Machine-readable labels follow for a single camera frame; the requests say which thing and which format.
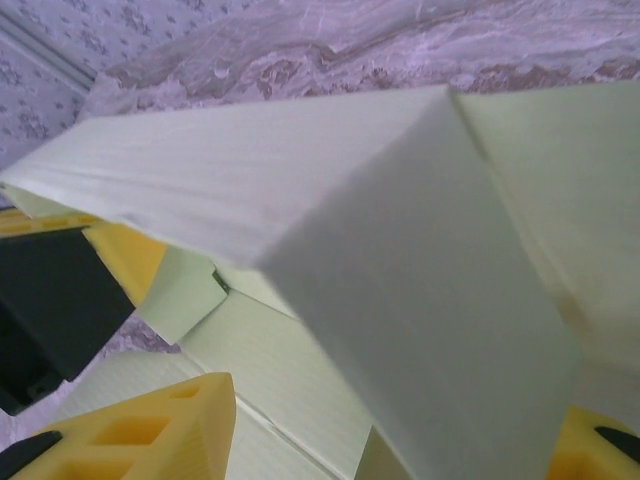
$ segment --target foam board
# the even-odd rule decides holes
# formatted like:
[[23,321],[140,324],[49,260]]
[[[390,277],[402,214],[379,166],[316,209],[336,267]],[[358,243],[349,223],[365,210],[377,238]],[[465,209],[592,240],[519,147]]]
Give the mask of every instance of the foam board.
[[292,318],[297,318],[291,306],[277,293],[269,280],[257,270],[237,268],[216,262],[216,270],[234,290],[258,300]]
[[0,181],[259,272],[414,477],[538,479],[578,354],[460,108],[432,87],[91,119]]
[[202,373],[200,367],[181,354],[120,353],[91,367],[59,406],[53,421],[98,410]]
[[640,85],[457,101],[587,354],[640,372]]
[[207,257],[169,246],[138,315],[167,343],[177,343],[226,298],[215,271]]
[[349,479],[336,477],[310,461],[287,441],[268,432],[244,410],[238,411],[229,462],[228,480]]
[[334,476],[353,478],[371,417],[299,321],[231,291],[180,346],[204,370],[231,372],[268,428]]
[[78,212],[78,210],[35,195],[28,190],[14,188],[11,185],[3,185],[2,191],[7,198],[11,198],[11,202],[16,207],[30,217],[56,217]]

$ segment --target yellow plastic block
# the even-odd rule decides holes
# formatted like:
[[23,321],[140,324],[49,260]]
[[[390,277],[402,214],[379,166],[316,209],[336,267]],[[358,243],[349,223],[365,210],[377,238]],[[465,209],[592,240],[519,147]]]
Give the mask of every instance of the yellow plastic block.
[[12,208],[0,212],[0,236],[13,237],[52,230],[78,228],[98,222],[100,222],[99,218],[86,214],[29,218],[17,208]]
[[167,244],[112,223],[94,225],[87,228],[84,235],[131,302],[138,307],[151,288]]
[[598,434],[596,427],[634,433],[608,417],[571,407],[560,431],[547,480],[640,479],[640,465]]
[[212,373],[51,425],[62,440],[12,480],[224,479],[236,419]]

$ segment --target rectangular hole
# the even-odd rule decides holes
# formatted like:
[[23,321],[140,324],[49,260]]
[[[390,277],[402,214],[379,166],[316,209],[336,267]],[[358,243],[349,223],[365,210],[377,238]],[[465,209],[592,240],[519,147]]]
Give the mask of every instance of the rectangular hole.
[[133,460],[72,460],[47,480],[121,480],[132,465]]
[[169,395],[171,398],[192,398],[195,397],[196,394],[200,391],[200,387],[197,385],[192,385],[188,387],[184,387],[182,389],[176,390]]
[[122,417],[96,436],[92,445],[151,445],[169,424],[167,417]]

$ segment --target black plastic part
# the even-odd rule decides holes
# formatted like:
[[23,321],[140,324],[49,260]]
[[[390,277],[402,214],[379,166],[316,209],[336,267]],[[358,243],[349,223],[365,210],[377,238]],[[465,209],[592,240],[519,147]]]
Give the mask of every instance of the black plastic part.
[[0,408],[76,378],[133,310],[81,229],[0,238]]
[[610,427],[596,427],[595,431],[631,460],[640,464],[640,438]]
[[44,432],[14,443],[0,453],[0,480],[10,480],[16,473],[33,462],[62,440],[57,431]]
[[212,276],[213,276],[213,279],[216,282],[218,282],[218,285],[220,285],[220,288],[222,288],[222,290],[224,290],[225,293],[229,293],[231,291],[231,287],[229,287],[227,282],[224,281],[224,279],[220,276],[217,270],[213,272]]

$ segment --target marble surface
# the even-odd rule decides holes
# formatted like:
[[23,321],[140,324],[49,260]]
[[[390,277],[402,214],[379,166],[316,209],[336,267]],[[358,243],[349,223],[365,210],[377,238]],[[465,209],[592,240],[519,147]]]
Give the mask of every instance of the marble surface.
[[465,92],[640,77],[624,0],[265,0],[98,76],[81,118],[448,82]]

